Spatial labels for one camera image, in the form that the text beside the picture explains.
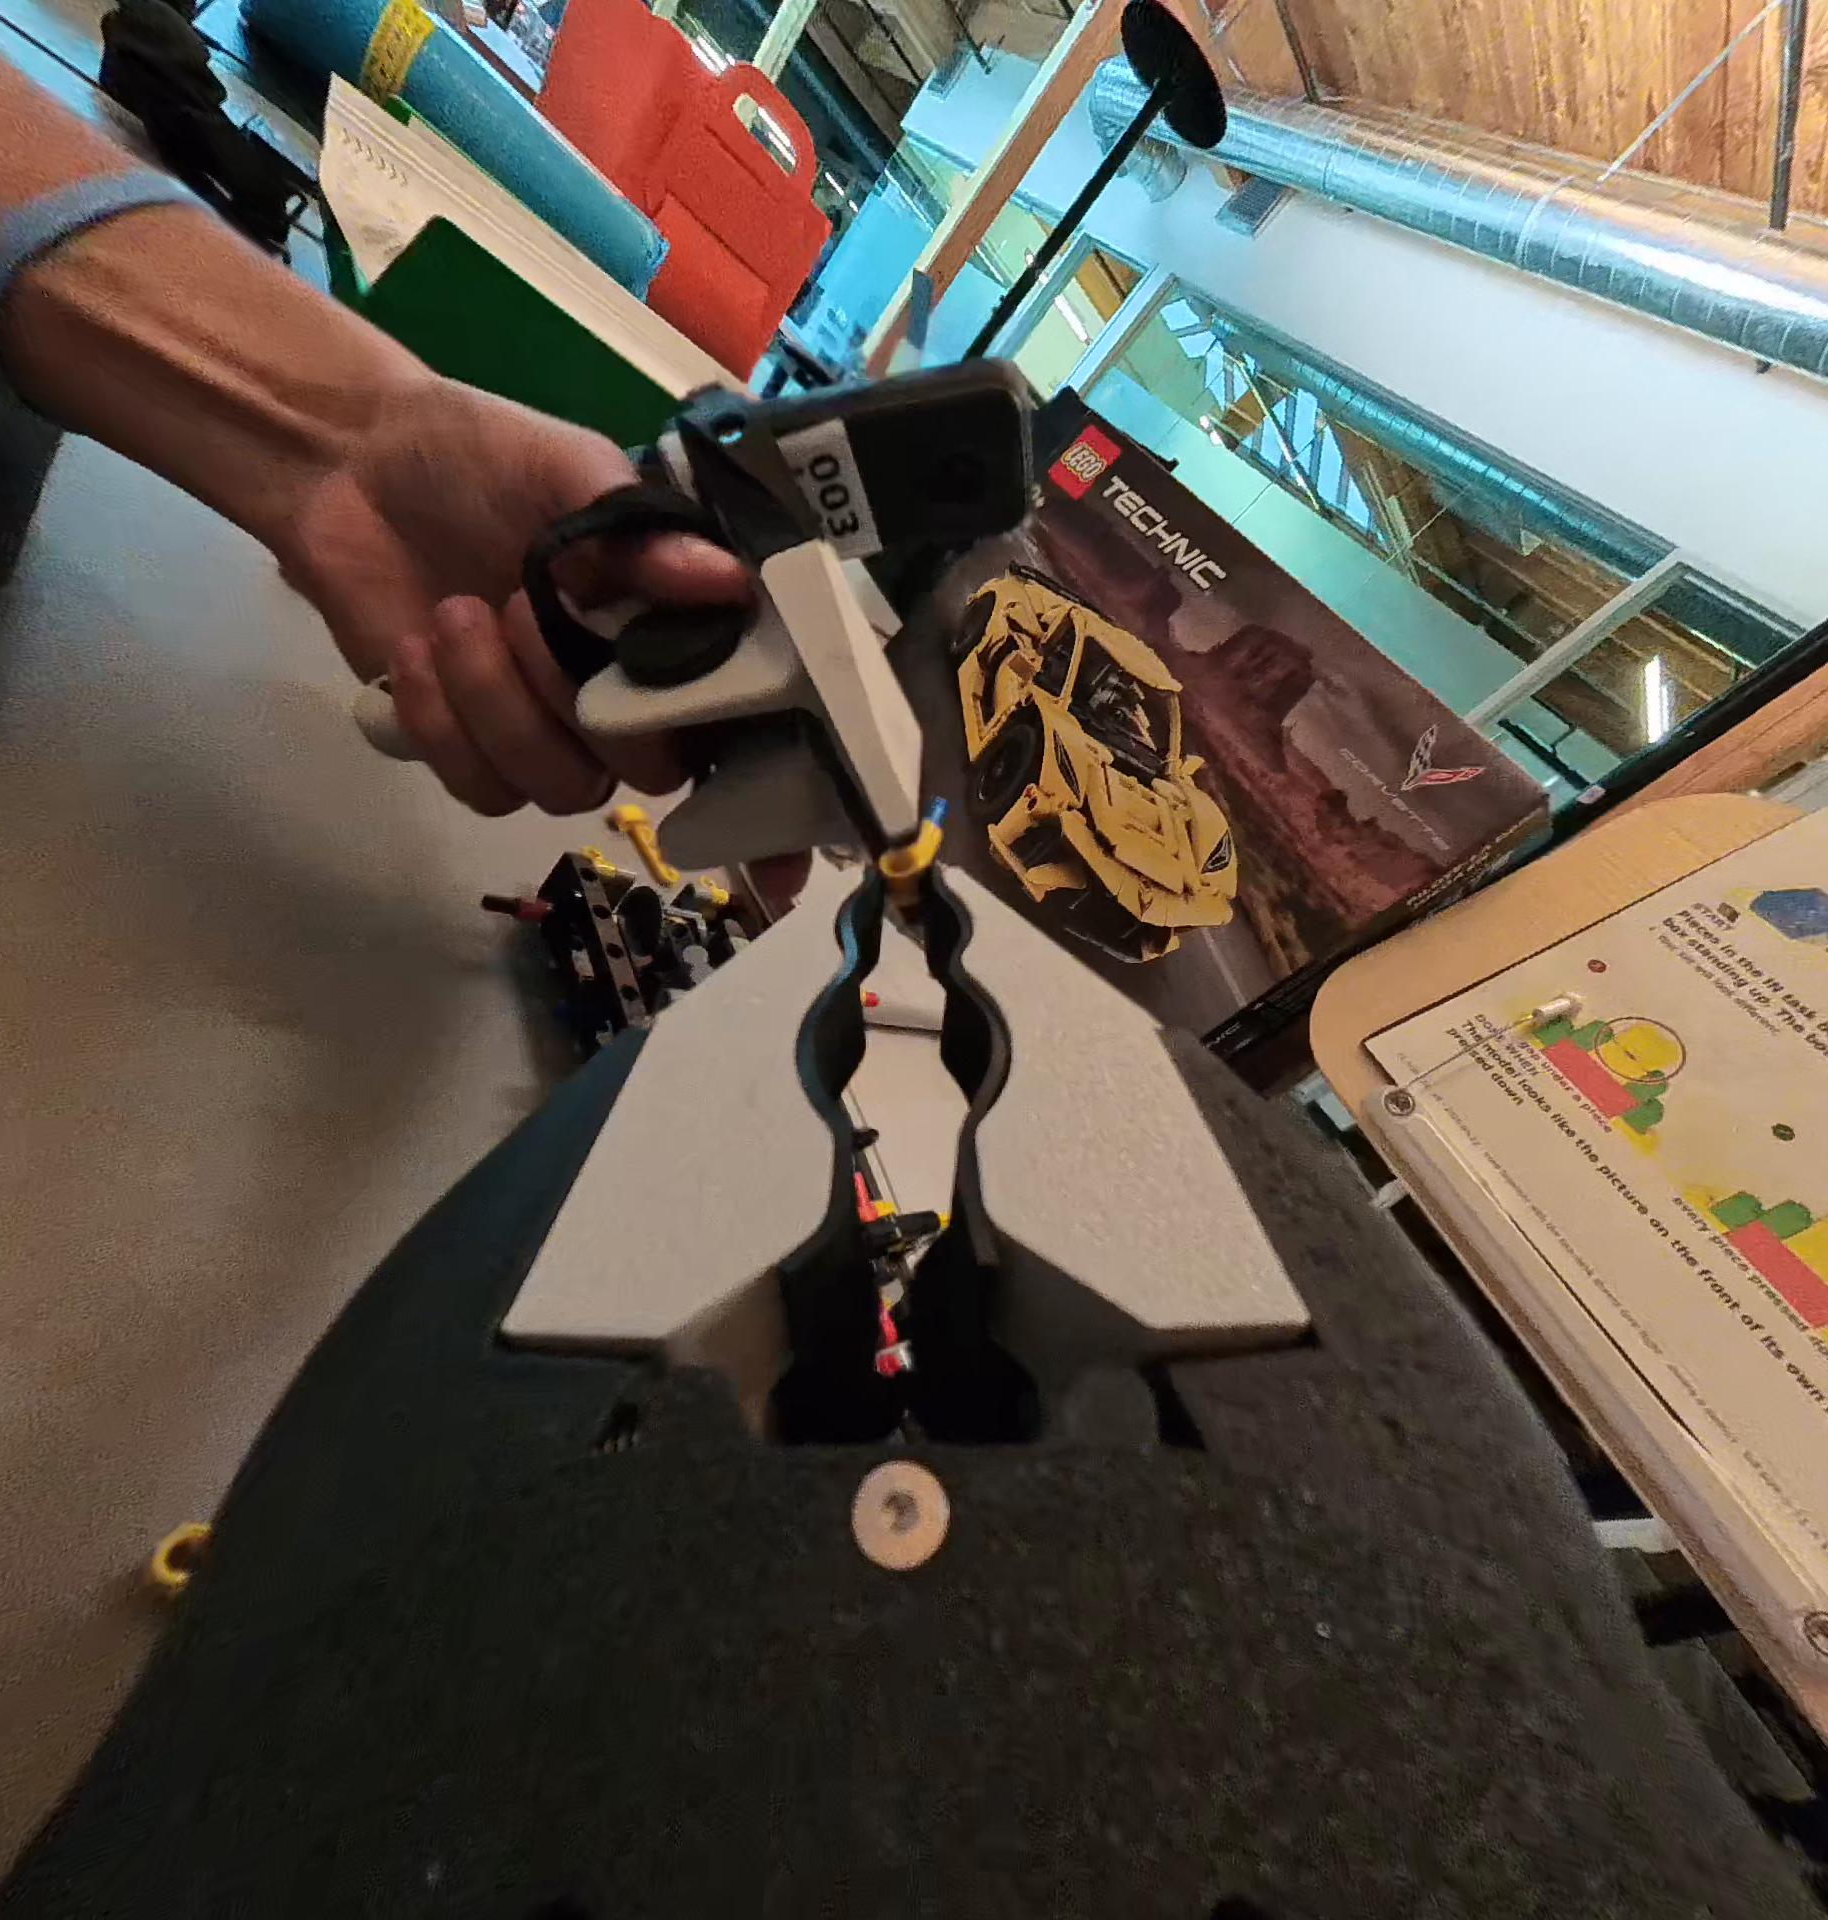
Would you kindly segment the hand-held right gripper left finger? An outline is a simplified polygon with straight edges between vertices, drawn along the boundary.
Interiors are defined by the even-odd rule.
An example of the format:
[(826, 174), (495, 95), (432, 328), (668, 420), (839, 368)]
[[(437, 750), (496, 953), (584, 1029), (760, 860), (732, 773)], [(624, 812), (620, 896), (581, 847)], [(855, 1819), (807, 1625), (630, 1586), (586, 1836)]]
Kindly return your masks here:
[(501, 1320), (534, 1353), (730, 1381), (754, 1422), (892, 1422), (844, 1087), (879, 958), (874, 877), (814, 868), (647, 1031)]

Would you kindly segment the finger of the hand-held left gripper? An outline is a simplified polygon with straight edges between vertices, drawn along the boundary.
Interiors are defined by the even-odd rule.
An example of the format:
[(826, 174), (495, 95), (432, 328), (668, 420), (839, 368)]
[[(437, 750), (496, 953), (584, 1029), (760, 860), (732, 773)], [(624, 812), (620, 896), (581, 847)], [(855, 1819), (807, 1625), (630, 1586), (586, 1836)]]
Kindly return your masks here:
[(858, 793), (855, 827), (900, 847), (924, 827), (924, 730), (826, 541), (802, 541), (759, 566), (759, 582), (819, 703)]

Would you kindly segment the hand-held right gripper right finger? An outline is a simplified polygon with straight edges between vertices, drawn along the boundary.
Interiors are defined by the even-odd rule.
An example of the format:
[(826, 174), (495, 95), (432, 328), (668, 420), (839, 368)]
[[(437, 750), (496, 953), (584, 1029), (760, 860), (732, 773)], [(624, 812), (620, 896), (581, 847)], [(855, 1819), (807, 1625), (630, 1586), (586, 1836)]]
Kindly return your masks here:
[(967, 1113), (910, 1276), (917, 1422), (1045, 1422), (1086, 1374), (1313, 1333), (1159, 1020), (958, 869), (924, 882), (924, 952)]

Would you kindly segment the toy car chassis model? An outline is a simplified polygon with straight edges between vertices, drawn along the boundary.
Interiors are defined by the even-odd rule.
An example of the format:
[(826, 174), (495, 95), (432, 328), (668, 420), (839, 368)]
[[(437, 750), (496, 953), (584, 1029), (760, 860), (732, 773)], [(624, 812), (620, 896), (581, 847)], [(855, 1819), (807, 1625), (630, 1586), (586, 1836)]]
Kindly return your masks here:
[[(748, 921), (725, 901), (693, 892), (668, 901), (597, 851), (560, 858), (534, 901), (491, 905), (534, 923), (569, 1031), (589, 1060), (615, 1060), (624, 1071), (664, 1009), (759, 942), (742, 938)], [(958, 1121), (959, 1097), (943, 1080), (943, 999), (900, 931), (883, 930), (879, 961), (886, 970), (860, 982), (869, 1061), (844, 1087), (855, 1208), (947, 1208), (943, 1130)]]

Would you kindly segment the person's left forearm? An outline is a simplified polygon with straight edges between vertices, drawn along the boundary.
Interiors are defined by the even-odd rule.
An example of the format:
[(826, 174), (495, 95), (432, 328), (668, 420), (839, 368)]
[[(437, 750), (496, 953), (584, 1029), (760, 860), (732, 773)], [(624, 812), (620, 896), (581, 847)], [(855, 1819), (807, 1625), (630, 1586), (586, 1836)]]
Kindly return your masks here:
[[(0, 212), (144, 167), (0, 57)], [(266, 549), (294, 494), (408, 358), (212, 212), (155, 209), (18, 276), (0, 326), (13, 394), (193, 494)]]

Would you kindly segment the person's left hand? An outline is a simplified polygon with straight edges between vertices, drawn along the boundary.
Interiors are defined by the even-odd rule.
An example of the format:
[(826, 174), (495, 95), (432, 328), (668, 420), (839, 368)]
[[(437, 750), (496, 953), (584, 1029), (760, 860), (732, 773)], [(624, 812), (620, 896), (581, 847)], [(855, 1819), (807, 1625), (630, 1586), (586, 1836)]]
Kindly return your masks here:
[(668, 735), (620, 741), (615, 768), (589, 750), (523, 589), (532, 545), (634, 475), (603, 434), (415, 374), (378, 392), (280, 527), (277, 558), (356, 679), (387, 684), (430, 778), (481, 816), (688, 782)]

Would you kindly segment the red plastic case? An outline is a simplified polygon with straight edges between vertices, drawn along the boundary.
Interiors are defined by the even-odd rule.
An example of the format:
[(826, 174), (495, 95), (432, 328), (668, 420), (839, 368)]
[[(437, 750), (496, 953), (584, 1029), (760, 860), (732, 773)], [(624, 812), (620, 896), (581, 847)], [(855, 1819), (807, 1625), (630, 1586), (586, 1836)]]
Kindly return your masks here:
[(830, 238), (779, 86), (748, 61), (711, 71), (643, 4), (566, 4), (537, 109), (662, 233), (643, 302), (751, 377)]

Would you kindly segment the black box with yellow car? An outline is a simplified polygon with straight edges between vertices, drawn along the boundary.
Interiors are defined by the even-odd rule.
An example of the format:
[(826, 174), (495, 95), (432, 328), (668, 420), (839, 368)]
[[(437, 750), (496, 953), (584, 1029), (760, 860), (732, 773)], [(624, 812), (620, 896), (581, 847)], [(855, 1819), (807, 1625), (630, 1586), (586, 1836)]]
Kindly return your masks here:
[(1489, 735), (1080, 397), (998, 537), (876, 563), (946, 858), (1252, 1087), (1313, 999), (1542, 828)]

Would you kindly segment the black pole with round disc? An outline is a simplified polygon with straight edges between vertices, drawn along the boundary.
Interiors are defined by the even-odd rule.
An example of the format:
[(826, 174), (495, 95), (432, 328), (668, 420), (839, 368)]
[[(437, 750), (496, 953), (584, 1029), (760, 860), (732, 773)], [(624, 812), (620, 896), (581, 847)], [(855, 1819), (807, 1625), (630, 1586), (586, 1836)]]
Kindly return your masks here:
[(1094, 212), (1094, 201), (1127, 165), (1134, 146), (1155, 120), (1179, 136), (1181, 146), (1214, 149), (1228, 127), (1226, 61), (1214, 51), (1219, 29), (1210, 23), (1206, 4), (1124, 4), (1123, 9), (1123, 57), (1145, 86), (1141, 107), (1130, 112), (1119, 136), (1108, 146), (1092, 177), (1081, 182), (1064, 216), (1046, 230), (1037, 253), (1023, 265), (1010, 289), (982, 320), (965, 363), (991, 354), (998, 340), (1033, 299), (1036, 287), (1055, 260), (1080, 236)]

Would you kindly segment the teal foam roll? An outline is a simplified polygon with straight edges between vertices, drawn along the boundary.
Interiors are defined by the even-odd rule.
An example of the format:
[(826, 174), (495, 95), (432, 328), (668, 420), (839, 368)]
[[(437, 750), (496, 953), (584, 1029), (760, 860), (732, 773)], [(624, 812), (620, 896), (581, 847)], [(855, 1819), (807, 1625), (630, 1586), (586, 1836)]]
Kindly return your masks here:
[(589, 265), (647, 299), (668, 238), (432, 4), (244, 4), (280, 57), (402, 103)]

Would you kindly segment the laminated instruction board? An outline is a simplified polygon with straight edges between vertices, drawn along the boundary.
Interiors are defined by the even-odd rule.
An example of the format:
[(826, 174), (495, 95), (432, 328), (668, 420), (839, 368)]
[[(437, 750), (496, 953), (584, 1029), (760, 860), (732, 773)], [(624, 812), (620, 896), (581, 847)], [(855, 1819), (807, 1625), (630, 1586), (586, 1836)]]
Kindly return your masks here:
[(1828, 1743), (1828, 803), (1616, 816), (1333, 973), (1313, 1056)]

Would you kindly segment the blue wristband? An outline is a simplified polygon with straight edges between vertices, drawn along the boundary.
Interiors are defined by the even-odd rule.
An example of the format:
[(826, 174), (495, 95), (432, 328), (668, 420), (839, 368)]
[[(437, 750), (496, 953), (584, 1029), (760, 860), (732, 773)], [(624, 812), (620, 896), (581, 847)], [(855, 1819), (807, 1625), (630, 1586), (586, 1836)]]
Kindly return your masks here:
[[(90, 180), (47, 190), (0, 212), (0, 326), (18, 276), (25, 276), (41, 260), (61, 253), (68, 243), (80, 238), (90, 230), (155, 209), (209, 212), (209, 204), (182, 180), (174, 180), (153, 167), (97, 174)], [(13, 379), (4, 370), (0, 358), (0, 392), (8, 387)]]

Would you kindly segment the silver ventilation duct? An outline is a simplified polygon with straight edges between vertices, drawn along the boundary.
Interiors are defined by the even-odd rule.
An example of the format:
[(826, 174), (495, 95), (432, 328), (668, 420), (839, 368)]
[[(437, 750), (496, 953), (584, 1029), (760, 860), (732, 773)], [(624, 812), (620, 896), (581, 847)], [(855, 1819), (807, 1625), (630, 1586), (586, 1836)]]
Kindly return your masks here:
[(1213, 149), (1146, 146), (1299, 190), (1760, 363), (1828, 382), (1828, 216), (1557, 149), (1233, 86)]

